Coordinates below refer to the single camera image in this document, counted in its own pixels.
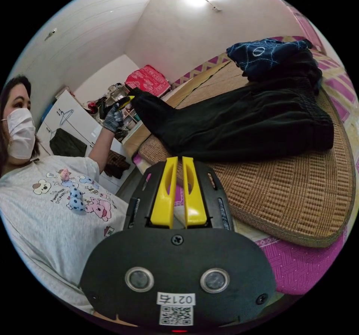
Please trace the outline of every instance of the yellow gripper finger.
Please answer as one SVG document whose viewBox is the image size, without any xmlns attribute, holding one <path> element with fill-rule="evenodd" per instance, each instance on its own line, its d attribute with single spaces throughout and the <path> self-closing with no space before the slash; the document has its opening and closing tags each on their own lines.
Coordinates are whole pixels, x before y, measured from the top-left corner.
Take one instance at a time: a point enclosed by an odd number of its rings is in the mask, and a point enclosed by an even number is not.
<svg viewBox="0 0 359 335">
<path fill-rule="evenodd" d="M 167 158 L 151 214 L 151 223 L 154 226 L 173 228 L 177 164 L 178 157 Z"/>
<path fill-rule="evenodd" d="M 123 110 L 133 99 L 135 96 L 127 96 L 120 99 L 117 103 L 119 104 L 118 110 Z"/>
<path fill-rule="evenodd" d="M 182 157 L 184 183 L 184 217 L 186 228 L 202 226 L 207 222 L 205 206 L 199 187 L 193 158 Z"/>
</svg>

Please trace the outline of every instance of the gray glove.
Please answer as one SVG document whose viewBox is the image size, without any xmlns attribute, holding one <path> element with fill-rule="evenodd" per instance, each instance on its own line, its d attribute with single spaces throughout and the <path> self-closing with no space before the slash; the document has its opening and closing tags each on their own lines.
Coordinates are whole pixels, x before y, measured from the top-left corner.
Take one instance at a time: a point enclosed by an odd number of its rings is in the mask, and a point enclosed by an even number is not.
<svg viewBox="0 0 359 335">
<path fill-rule="evenodd" d="M 119 106 L 118 103 L 115 103 L 102 123 L 104 128 L 113 133 L 116 133 L 117 130 L 123 126 L 123 113 L 119 110 Z"/>
</svg>

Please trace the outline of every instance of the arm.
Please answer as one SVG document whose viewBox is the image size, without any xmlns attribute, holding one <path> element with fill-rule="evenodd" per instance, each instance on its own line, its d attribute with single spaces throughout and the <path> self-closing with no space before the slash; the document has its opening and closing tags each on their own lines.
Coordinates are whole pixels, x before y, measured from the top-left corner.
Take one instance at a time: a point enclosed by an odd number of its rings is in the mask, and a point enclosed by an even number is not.
<svg viewBox="0 0 359 335">
<path fill-rule="evenodd" d="M 107 163 L 108 154 L 111 149 L 112 141 L 115 134 L 106 128 L 102 128 L 100 135 L 97 138 L 89 158 L 94 160 L 100 169 L 100 174 L 104 171 Z"/>
<path fill-rule="evenodd" d="M 100 174 L 104 171 L 111 149 L 112 141 L 118 128 L 123 125 L 123 114 L 119 111 L 119 104 L 114 104 L 107 114 L 101 129 L 100 135 L 89 154 L 89 158 L 94 160 L 99 167 Z"/>
</svg>

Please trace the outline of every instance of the number label 0215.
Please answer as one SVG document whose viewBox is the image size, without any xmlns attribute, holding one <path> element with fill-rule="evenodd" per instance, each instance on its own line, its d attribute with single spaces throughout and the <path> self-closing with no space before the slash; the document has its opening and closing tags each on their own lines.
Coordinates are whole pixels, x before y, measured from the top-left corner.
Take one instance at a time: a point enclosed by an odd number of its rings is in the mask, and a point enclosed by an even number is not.
<svg viewBox="0 0 359 335">
<path fill-rule="evenodd" d="M 196 304 L 196 295 L 158 292 L 156 304 L 169 306 L 194 306 Z"/>
</svg>

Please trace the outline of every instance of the qr code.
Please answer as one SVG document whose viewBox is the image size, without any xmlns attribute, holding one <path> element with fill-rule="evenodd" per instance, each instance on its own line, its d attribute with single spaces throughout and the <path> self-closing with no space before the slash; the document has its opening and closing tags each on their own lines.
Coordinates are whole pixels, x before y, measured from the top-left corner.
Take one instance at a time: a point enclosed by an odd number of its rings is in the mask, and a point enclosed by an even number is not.
<svg viewBox="0 0 359 335">
<path fill-rule="evenodd" d="M 193 325 L 193 306 L 161 306 L 160 325 Z"/>
</svg>

